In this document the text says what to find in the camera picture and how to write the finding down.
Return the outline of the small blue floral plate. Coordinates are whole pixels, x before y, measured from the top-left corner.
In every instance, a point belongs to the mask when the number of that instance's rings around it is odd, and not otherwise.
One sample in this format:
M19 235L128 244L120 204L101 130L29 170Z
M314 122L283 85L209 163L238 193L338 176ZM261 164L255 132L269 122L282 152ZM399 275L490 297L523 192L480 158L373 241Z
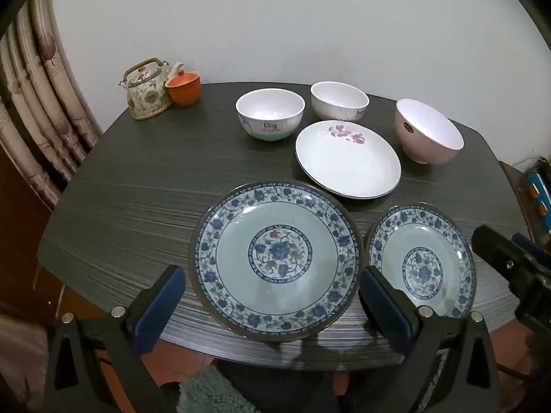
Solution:
M456 224L419 202L387 209L366 240L368 264L419 307L463 318L476 292L471 246Z

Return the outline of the large pink bowl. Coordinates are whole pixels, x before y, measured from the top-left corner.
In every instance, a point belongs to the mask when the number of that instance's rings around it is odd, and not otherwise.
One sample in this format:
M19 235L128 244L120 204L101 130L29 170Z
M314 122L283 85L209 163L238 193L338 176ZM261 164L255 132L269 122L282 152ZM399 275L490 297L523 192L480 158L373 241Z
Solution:
M446 163L464 147L462 134L449 118L414 99L396 102L394 127L404 153L420 164Z

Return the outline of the white plate pink flowers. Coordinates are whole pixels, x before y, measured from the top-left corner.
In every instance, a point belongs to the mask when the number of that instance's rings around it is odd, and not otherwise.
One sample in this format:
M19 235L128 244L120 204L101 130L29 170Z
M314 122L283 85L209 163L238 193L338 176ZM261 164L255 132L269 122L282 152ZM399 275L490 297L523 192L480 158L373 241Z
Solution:
M319 186L349 199L371 200L390 194L402 166L394 148L379 134L347 121L319 121L296 138L295 155Z

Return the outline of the white bowl pink base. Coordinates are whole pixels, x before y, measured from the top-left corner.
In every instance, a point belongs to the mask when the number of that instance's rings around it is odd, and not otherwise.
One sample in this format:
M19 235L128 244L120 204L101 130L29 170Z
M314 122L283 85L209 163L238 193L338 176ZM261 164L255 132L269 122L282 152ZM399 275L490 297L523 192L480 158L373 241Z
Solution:
M310 94L313 110L321 120L357 121L370 104L365 92L342 82L317 82Z

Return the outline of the white bowl blue Dog print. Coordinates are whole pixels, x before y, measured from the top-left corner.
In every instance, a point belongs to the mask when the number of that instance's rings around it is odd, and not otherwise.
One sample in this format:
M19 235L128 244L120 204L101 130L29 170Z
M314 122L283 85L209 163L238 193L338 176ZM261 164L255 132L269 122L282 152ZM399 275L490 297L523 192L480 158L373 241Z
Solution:
M261 88L242 95L235 103L240 123L253 138L278 141L300 125L305 100L283 88Z

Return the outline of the side shelf with clutter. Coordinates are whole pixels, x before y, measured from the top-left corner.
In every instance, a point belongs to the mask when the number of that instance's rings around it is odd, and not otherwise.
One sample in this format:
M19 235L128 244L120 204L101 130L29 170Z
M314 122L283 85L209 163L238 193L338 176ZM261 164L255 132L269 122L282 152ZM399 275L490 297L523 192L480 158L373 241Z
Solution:
M531 184L527 175L501 160L500 165L517 197L527 223L530 238L538 245L546 248L550 245L550 234L546 229L543 217L540 215L539 203L532 197Z

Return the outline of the teal fuzzy sleeve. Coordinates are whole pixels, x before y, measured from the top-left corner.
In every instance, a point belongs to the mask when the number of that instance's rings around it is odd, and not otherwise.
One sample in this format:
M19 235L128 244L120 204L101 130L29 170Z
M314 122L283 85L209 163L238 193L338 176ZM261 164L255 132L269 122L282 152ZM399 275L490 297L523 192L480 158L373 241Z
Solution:
M177 412L258 412L216 367L206 367L190 376L179 389Z

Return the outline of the large blue floral plate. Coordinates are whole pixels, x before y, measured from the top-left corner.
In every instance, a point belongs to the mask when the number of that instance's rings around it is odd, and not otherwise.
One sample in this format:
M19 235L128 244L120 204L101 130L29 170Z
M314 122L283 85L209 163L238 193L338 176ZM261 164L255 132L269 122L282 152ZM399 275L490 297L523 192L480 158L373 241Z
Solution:
M344 206L298 181L243 184L201 218L189 272L204 308L242 337L306 338L349 308L366 265Z

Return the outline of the beige patterned curtain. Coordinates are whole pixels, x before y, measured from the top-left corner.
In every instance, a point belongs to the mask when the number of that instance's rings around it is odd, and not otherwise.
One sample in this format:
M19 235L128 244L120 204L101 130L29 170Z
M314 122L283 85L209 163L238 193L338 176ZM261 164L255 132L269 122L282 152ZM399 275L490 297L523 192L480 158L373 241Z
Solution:
M101 133L72 83L51 0L25 0L1 34L1 149L54 208Z

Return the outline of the floral ceramic teapot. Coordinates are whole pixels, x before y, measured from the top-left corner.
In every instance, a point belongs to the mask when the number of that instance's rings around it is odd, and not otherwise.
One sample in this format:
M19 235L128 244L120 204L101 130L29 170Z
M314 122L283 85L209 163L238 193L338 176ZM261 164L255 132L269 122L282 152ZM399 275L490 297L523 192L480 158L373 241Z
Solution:
M165 83L183 69L183 63L170 65L150 58L126 70L118 83L126 91L127 105L136 121L164 113L173 105Z

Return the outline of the orange lidded cup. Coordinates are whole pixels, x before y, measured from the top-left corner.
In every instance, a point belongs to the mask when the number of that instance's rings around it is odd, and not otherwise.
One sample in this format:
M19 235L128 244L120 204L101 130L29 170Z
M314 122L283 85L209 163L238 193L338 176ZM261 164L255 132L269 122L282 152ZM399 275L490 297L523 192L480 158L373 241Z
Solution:
M164 84L164 87L175 104L194 105L201 97L201 75L196 71L179 71Z

